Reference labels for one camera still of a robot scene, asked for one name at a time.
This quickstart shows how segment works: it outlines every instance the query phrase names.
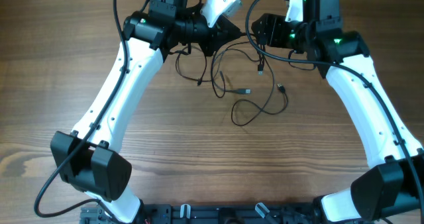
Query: robotic hand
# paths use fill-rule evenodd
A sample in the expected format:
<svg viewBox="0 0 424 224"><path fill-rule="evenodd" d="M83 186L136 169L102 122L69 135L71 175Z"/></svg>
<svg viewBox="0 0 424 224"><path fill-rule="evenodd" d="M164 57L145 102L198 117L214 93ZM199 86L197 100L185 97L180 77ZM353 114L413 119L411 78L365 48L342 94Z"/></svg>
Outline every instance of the robotic hand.
<svg viewBox="0 0 424 224"><path fill-rule="evenodd" d="M178 43L189 44L190 48L196 42L205 56L212 56L222 45L242 35L222 16L236 13L240 0L207 0L205 4L200 0L190 8L186 8L187 0L149 0L148 13L135 11L125 20L120 34L125 42L87 113L70 135L57 132L51 141L58 166L55 174L93 198L88 201L100 204L83 208L81 223L368 223L419 207L422 192L415 186L421 184L419 180L415 186L413 183L415 176L423 178L422 146L390 103L360 35L342 31L339 0L286 1L290 4L286 17L265 14L252 24L253 33L259 45L307 52L308 61L281 58L253 43L248 18L259 0L248 12L247 37L261 54L318 67L346 105L371 170L349 189L317 197L313 203L268 207L263 203L252 207L144 205L127 186L131 164L118 153L145 88ZM38 209L49 182L34 205L41 217L63 213L42 214Z"/></svg>

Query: wooden table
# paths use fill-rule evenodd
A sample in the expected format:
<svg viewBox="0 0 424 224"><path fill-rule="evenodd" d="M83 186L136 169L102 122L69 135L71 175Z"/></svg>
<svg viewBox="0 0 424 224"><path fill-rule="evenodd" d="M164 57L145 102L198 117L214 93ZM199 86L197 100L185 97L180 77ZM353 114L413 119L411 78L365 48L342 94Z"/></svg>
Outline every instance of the wooden table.
<svg viewBox="0 0 424 224"><path fill-rule="evenodd" d="M194 5L197 0L189 0ZM244 30L246 10L231 20ZM121 22L144 0L119 0ZM344 29L370 47L381 83L410 131L424 141L424 0L341 0ZM282 0L266 0L252 14L284 14ZM76 223L79 211L40 219L34 199L56 168L50 139L70 132L109 73L119 37L111 0L0 0L0 223ZM252 56L249 46L241 46ZM287 56L286 50L272 50ZM213 95L177 75L170 56L146 90L127 129L121 154L133 165L130 187L145 203L237 204L311 201L337 192L368 167L358 133L337 94L318 71L302 72L270 60L290 106L260 115L247 127L231 123L240 95ZM182 71L199 77L203 57L182 58ZM249 87L263 103L268 70L229 52L223 72L232 87ZM274 94L269 110L282 105ZM241 105L241 121L256 113ZM44 212L86 196L56 179ZM418 211L392 217L418 223Z"/></svg>

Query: brown table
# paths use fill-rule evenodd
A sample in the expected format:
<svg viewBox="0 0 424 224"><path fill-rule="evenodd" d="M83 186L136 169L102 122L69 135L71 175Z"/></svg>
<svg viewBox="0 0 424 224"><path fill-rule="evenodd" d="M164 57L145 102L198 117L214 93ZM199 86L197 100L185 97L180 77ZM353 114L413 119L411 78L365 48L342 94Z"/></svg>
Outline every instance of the brown table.
<svg viewBox="0 0 424 224"><path fill-rule="evenodd" d="M197 0L189 0L193 5ZM231 19L244 30L246 10ZM144 0L119 0L121 22ZM381 83L410 131L424 141L424 0L341 0L345 30L359 31ZM266 0L252 14L284 14L282 0ZM49 143L70 132L109 73L119 38L111 0L0 0L0 223L76 223L79 211L39 219L32 205L55 169ZM241 46L249 54L249 46ZM273 50L286 56L286 50ZM318 71L302 72L270 60L290 106L249 126L231 123L240 95L213 95L177 75L170 56L135 111L121 154L133 165L130 187L145 203L237 204L311 201L337 192L367 171L359 136L337 94ZM182 71L199 77L203 56L182 58ZM270 73L229 52L223 71L232 87L249 87L263 103ZM269 110L282 105L276 92ZM242 105L240 121L256 113ZM42 210L85 199L56 179ZM418 223L418 211L392 217Z"/></svg>

